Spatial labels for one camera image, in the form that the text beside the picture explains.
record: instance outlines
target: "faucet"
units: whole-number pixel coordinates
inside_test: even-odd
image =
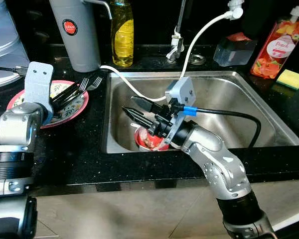
[[[234,11],[237,8],[241,8],[243,2],[244,0],[229,0],[227,5],[230,11]],[[186,0],[182,0],[180,13],[178,16],[178,22],[174,29],[174,35],[171,36],[171,51],[166,55],[167,62],[171,64],[176,63],[177,59],[180,57],[180,53],[184,51],[183,38],[181,37],[179,32],[180,32],[181,22],[183,20],[185,4],[186,4]],[[234,20],[237,18],[231,16],[229,19]]]

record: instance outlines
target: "sink basin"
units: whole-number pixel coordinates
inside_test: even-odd
[[[144,95],[158,98],[177,80],[179,72],[137,72],[123,75]],[[255,147],[299,145],[299,138],[237,73],[232,71],[187,72],[191,76],[196,102],[194,106],[215,110],[237,111],[258,118],[262,124]],[[132,100],[132,92],[115,74],[109,76],[103,150],[107,153],[138,152],[134,141],[135,128],[122,111],[122,106],[142,111]],[[144,112],[149,118],[153,114]],[[198,113],[187,117],[218,134],[228,148],[248,147],[256,125],[248,119]]]

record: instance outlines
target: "yellow sponge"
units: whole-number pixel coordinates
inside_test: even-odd
[[[290,70],[284,70],[277,79],[277,82],[290,88],[299,89],[299,74]]]

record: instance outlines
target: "floral plate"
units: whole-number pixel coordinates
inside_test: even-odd
[[[56,80],[52,81],[51,89],[50,89],[50,96],[53,98],[70,85],[72,85],[72,81],[63,81],[63,80]],[[24,90],[20,91],[16,94],[9,102],[8,106],[6,107],[7,110],[20,105],[24,100]],[[71,103],[69,103],[65,108],[58,112],[58,116],[53,116],[51,123],[42,126],[41,128],[49,128],[53,126],[57,126],[59,124],[63,124],[68,122],[69,120],[73,119],[74,117],[78,116],[87,106],[89,101],[89,94],[85,92],[81,97],[76,98]]]

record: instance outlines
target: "white cable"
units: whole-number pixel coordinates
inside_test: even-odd
[[[190,46],[188,48],[187,55],[186,55],[185,62],[184,62],[184,66],[183,66],[183,70],[182,70],[179,78],[182,78],[185,75],[185,71],[186,71],[186,68],[187,68],[187,64],[188,64],[188,60],[189,60],[189,56],[190,56],[191,50],[192,50],[194,44],[196,43],[196,41],[198,40],[198,38],[201,36],[201,34],[207,28],[209,28],[212,24],[214,24],[215,22],[217,22],[217,21],[219,21],[221,19],[230,17],[232,15],[232,13],[233,13],[232,11],[227,11],[224,14],[222,14],[222,15],[220,15],[218,17],[215,17],[210,22],[208,22],[206,25],[204,25],[204,27],[196,34],[196,36],[194,37],[194,39],[192,40],[192,42],[191,42],[191,44],[190,44]]]
[[[128,87],[130,87],[130,89],[135,93],[137,94],[138,96],[140,97],[144,97],[150,101],[153,101],[153,102],[158,102],[158,101],[163,101],[166,99],[166,96],[163,96],[163,97],[160,97],[158,99],[152,99],[152,98],[148,98],[146,97],[145,95],[143,95],[142,93],[140,93],[122,74],[121,72],[119,72],[117,69],[115,69],[114,67],[112,66],[101,66],[100,69],[108,69],[108,70],[111,70],[113,71],[115,74],[117,74],[124,82],[125,84],[128,85]]]

